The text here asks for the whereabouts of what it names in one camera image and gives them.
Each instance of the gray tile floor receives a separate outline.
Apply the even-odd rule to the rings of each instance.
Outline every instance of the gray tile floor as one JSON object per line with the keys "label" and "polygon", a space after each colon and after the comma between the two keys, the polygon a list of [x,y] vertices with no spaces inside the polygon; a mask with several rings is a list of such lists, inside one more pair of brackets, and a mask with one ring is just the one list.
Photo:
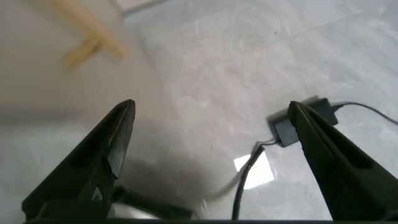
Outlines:
{"label": "gray tile floor", "polygon": [[[169,0],[127,16],[178,115],[136,121],[121,182],[227,219],[234,190],[210,195],[234,177],[234,159],[272,137],[265,118],[289,101],[358,101],[396,118],[397,10],[398,1]],[[398,176],[398,127],[362,108],[337,117]],[[300,144],[266,156],[275,179],[244,191],[242,219],[331,218]]]}

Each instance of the white wall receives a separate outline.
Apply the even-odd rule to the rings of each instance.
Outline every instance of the white wall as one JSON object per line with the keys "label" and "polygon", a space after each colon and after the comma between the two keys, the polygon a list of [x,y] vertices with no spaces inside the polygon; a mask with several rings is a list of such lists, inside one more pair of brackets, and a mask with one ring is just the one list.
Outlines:
{"label": "white wall", "polygon": [[174,113],[110,2],[83,4],[126,42],[130,55],[119,62],[102,52],[74,71],[59,61],[82,36],[38,3],[0,1],[0,223],[24,221],[22,200],[120,101],[136,101],[136,121],[162,123]]}

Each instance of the black charger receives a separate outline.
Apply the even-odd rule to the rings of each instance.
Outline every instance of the black charger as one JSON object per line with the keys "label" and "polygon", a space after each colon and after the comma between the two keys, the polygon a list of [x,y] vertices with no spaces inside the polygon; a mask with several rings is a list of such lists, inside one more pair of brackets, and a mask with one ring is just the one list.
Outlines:
{"label": "black charger", "polygon": [[[337,117],[335,116],[336,110],[329,103],[328,99],[317,98],[305,104],[315,110],[330,125],[338,124]],[[287,109],[269,116],[267,120],[274,139],[279,141],[282,147],[287,147],[299,141],[296,130],[287,116]]]}

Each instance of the black cable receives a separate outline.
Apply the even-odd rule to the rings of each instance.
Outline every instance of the black cable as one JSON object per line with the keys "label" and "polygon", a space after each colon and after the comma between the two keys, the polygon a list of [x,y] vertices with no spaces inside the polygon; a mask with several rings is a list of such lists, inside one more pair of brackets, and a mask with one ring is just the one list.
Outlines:
{"label": "black cable", "polygon": [[384,119],[390,121],[391,123],[393,123],[393,124],[395,124],[395,125],[398,125],[398,121],[396,121],[396,120],[394,120],[394,119],[388,117],[387,115],[385,115],[384,113],[378,111],[377,109],[374,109],[373,107],[368,106],[368,105],[364,105],[364,104],[362,104],[362,103],[344,102],[344,103],[340,103],[340,104],[334,105],[333,107],[334,107],[335,112],[336,112],[338,109],[340,109],[340,108],[342,108],[342,107],[344,107],[344,106],[346,106],[346,105],[362,106],[362,107],[364,107],[364,108],[366,108],[366,109],[369,109],[369,110],[371,110],[371,111],[377,113],[378,115],[382,116]]}
{"label": "black cable", "polygon": [[238,189],[236,189],[235,200],[232,209],[232,220],[238,220],[239,218],[239,210],[241,206],[244,183],[246,182],[251,167],[254,165],[254,163],[260,157],[261,153],[264,151],[263,146],[271,146],[278,143],[279,141],[257,143],[258,145],[257,149],[252,153],[252,156],[247,161],[246,166],[242,167],[242,169],[244,170],[242,172],[241,180],[239,181],[238,184]]}

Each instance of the wooden stick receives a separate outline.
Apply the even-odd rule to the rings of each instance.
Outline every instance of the wooden stick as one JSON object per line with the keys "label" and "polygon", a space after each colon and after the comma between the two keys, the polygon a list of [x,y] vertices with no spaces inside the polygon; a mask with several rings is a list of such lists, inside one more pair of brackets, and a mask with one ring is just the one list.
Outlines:
{"label": "wooden stick", "polygon": [[127,48],[89,10],[78,5],[78,1],[49,0],[48,2],[54,9],[63,12],[88,36],[100,41],[102,45],[109,48],[113,54],[120,58],[127,55]]}
{"label": "wooden stick", "polygon": [[101,49],[101,42],[96,37],[90,37],[79,47],[76,47],[63,56],[63,61],[70,67],[76,68]]}

